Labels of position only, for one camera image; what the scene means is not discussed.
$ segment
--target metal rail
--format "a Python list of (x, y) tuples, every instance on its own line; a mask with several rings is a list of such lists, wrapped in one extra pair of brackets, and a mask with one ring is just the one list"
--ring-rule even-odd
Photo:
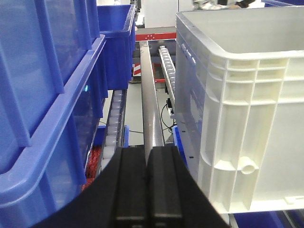
[[(172, 69), (173, 69), (173, 71), (172, 71), (171, 73), (174, 73), (174, 77), (175, 77), (175, 67), (174, 67), (174, 64), (173, 64), (173, 61), (172, 61), (172, 59), (171, 59), (171, 56), (170, 56), (170, 54), (169, 54), (168, 49), (166, 49), (166, 50), (167, 50), (167, 52), (166, 52), (167, 59), (168, 59), (168, 61), (170, 62), (171, 66), (172, 66)], [(170, 99), (171, 99), (171, 104), (172, 104), (172, 108), (173, 108), (173, 111), (174, 111), (174, 110), (175, 110), (175, 96), (174, 96), (174, 91), (173, 91), (172, 84), (171, 84), (171, 81), (170, 81), (170, 78), (169, 78), (168, 69), (166, 68), (166, 63), (165, 63), (165, 59), (164, 59), (164, 54), (162, 53), (161, 49), (159, 49), (159, 53), (160, 53), (160, 57), (161, 57), (162, 72), (163, 72), (163, 75), (164, 75), (164, 78), (165, 78), (165, 81), (166, 81), (166, 85), (167, 85), (169, 97), (170, 97)]]
[(140, 50), (142, 69), (143, 141), (147, 162), (150, 151), (154, 146), (164, 146), (164, 138), (155, 91), (149, 43), (147, 41), (141, 41)]
[[(136, 42), (136, 49), (133, 52), (133, 63), (140, 63), (140, 42)], [(176, 41), (175, 39), (165, 39), (165, 40), (149, 40), (150, 56), (153, 63), (161, 63), (161, 58), (158, 53), (160, 46), (164, 45), (170, 52), (173, 62), (175, 62), (176, 53)]]
[(233, 214), (229, 214), (229, 221), (230, 221), (231, 228), (238, 228), (238, 223)]
[(294, 223), (293, 218), (288, 214), (288, 211), (283, 210), (283, 214), (284, 214), (284, 216), (285, 216), (286, 220), (288, 221), (291, 228), (298, 228), (298, 226)]
[[(111, 110), (112, 110), (114, 102), (115, 102), (114, 97), (115, 97), (116, 92), (119, 92), (119, 91), (113, 91), (112, 98), (111, 98), (111, 104), (110, 104), (109, 114), (108, 114), (108, 118), (107, 118), (107, 122), (106, 122), (102, 149), (101, 149), (101, 153), (100, 153), (100, 157), (99, 157), (99, 161), (98, 161), (98, 165), (97, 165), (97, 169), (96, 169), (96, 175), (95, 175), (96, 177), (100, 174), (100, 172), (102, 170), (101, 164), (102, 164), (102, 159), (103, 159), (103, 151), (104, 151), (104, 147), (105, 147), (105, 138), (108, 133), (107, 131), (108, 131), (108, 126), (109, 126), (109, 119), (111, 117)], [(121, 92), (122, 92), (121, 102), (120, 102), (121, 109), (119, 112), (119, 119), (118, 119), (118, 125), (117, 125), (115, 149), (118, 147), (123, 147), (123, 143), (124, 143), (124, 118), (125, 118), (127, 90), (122, 90)]]

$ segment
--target red frame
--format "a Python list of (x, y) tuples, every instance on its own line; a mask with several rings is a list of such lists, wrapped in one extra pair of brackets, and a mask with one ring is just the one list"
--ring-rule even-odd
[(136, 34), (136, 41), (157, 39), (176, 39), (176, 32)]

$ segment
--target blue plastic bin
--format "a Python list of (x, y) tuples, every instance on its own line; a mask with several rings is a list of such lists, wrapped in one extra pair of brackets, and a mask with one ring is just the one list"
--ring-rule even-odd
[(180, 132), (177, 126), (172, 127), (172, 132), (173, 132), (173, 140), (174, 140), (174, 145), (178, 148), (181, 158), (184, 161), (185, 165), (188, 167), (184, 148), (182, 146), (181, 142), (181, 137), (180, 137)]
[[(10, 170), (92, 42), (95, 0), (0, 2), (0, 174)], [(100, 94), (107, 96), (103, 62)]]
[(98, 6), (99, 30), (106, 37), (105, 70), (109, 90), (127, 89), (135, 49), (135, 6)]
[(291, 210), (289, 211), (289, 215), (296, 222), (298, 227), (304, 227), (304, 209)]
[(239, 228), (285, 228), (277, 212), (234, 214)]
[(104, 45), (101, 35), (44, 114), (30, 146), (21, 148), (16, 161), (0, 174), (0, 228), (29, 227), (79, 194), (86, 181), (86, 153), (102, 115), (96, 64)]
[(304, 5), (304, 0), (262, 0), (262, 2), (265, 2), (265, 7)]
[(104, 135), (105, 135), (105, 125), (98, 126), (96, 135), (94, 138), (94, 146), (100, 146), (103, 144)]

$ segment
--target plastic crate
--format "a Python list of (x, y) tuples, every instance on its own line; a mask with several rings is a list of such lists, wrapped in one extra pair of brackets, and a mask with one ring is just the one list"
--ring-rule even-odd
[(303, 23), (304, 7), (177, 14), (175, 115), (220, 213), (304, 207)]
[(100, 34), (95, 0), (4, 0), (0, 21), (1, 174), (31, 146), (33, 133)]
[(184, 148), (181, 143), (181, 137), (180, 137), (180, 132), (179, 132), (178, 127), (177, 126), (172, 127), (172, 131), (173, 131), (174, 145), (178, 148), (183, 162), (185, 163), (186, 166), (188, 166), (187, 160), (185, 157)]
[(275, 211), (235, 214), (239, 228), (285, 228)]
[(262, 0), (262, 2), (265, 2), (265, 7), (304, 5), (304, 0)]
[(109, 90), (127, 89), (135, 50), (135, 6), (98, 6), (99, 30), (106, 37), (104, 52)]
[(275, 6), (293, 6), (293, 4), (285, 3), (283, 1), (276, 0), (263, 0), (265, 7), (275, 7)]
[(105, 125), (100, 125), (97, 128), (96, 135), (94, 138), (93, 146), (100, 146), (103, 144), (104, 136), (105, 136)]
[(95, 40), (29, 139), (30, 146), (0, 174), (1, 228), (29, 227), (80, 192), (86, 153), (102, 115), (96, 61), (104, 44), (103, 35)]

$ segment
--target metal bar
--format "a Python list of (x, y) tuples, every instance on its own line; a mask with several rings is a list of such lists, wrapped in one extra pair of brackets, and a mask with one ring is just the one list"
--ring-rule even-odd
[(124, 144), (123, 144), (124, 143), (124, 117), (125, 117), (126, 100), (127, 100), (127, 90), (123, 90), (122, 102), (121, 102), (122, 108), (121, 108), (121, 114), (120, 114), (116, 147), (124, 146)]
[(234, 217), (233, 214), (229, 214), (229, 221), (230, 221), (230, 226), (232, 228), (238, 228), (238, 223), (237, 223), (236, 218)]
[(289, 222), (289, 224), (292, 228), (298, 228), (297, 225), (294, 223), (293, 219), (289, 216), (289, 214), (286, 210), (283, 211), (283, 214), (285, 215), (287, 221)]
[[(166, 85), (167, 85), (167, 89), (168, 89), (168, 93), (169, 93), (169, 97), (171, 99), (171, 104), (172, 104), (172, 109), (173, 111), (175, 110), (175, 95), (174, 95), (174, 91), (173, 91), (173, 88), (172, 88), (172, 84), (171, 84), (171, 81), (169, 79), (169, 74), (168, 74), (168, 70), (166, 68), (166, 65), (165, 65), (165, 61), (164, 61), (164, 56), (163, 56), (163, 53), (161, 51), (161, 49), (159, 49), (159, 53), (160, 53), (160, 57), (161, 57), (161, 67), (162, 67), (162, 72), (163, 72), (163, 75), (164, 75), (164, 78), (166, 80)], [(174, 77), (175, 77), (175, 67), (174, 67), (174, 64), (172, 62), (172, 59), (170, 57), (170, 54), (169, 54), (169, 51), (167, 50), (167, 55), (168, 55), (168, 59), (170, 60), (171, 62), (171, 66), (174, 70)]]
[(103, 143), (102, 143), (102, 148), (101, 148), (101, 154), (99, 157), (99, 161), (98, 161), (98, 165), (97, 165), (97, 169), (96, 169), (96, 175), (95, 177), (97, 177), (100, 172), (102, 171), (102, 159), (103, 159), (103, 151), (104, 151), (104, 147), (105, 147), (105, 138), (108, 135), (108, 127), (109, 127), (109, 119), (110, 117), (112, 117), (111, 115), (111, 110), (113, 108), (114, 103), (117, 103), (118, 101), (115, 100), (115, 95), (121, 93), (121, 101), (120, 101), (120, 112), (119, 112), (119, 119), (118, 119), (118, 126), (117, 126), (117, 135), (116, 135), (116, 145), (115, 145), (115, 150), (118, 147), (123, 147), (123, 143), (124, 143), (124, 118), (125, 118), (125, 105), (126, 105), (126, 98), (127, 98), (127, 90), (114, 90), (112, 93), (112, 98), (111, 98), (111, 104), (110, 104), (110, 109), (109, 109), (109, 114), (108, 114), (108, 118), (107, 118), (107, 122), (106, 122), (106, 128), (105, 128), (105, 132), (104, 132), (104, 139), (103, 139)]
[(147, 162), (150, 151), (154, 146), (164, 146), (164, 138), (148, 42), (141, 41), (140, 49), (142, 69), (143, 141)]

